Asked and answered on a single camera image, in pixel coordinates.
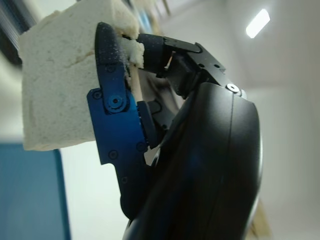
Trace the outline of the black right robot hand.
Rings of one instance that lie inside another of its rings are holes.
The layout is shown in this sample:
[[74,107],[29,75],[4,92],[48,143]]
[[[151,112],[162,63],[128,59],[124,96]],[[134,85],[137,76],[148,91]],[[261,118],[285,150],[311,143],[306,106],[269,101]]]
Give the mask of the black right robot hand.
[[125,240],[242,240],[258,204],[263,145],[256,106],[199,43],[140,34],[143,69],[184,104],[135,101],[115,30],[95,32],[99,88],[87,94],[101,164],[112,164]]

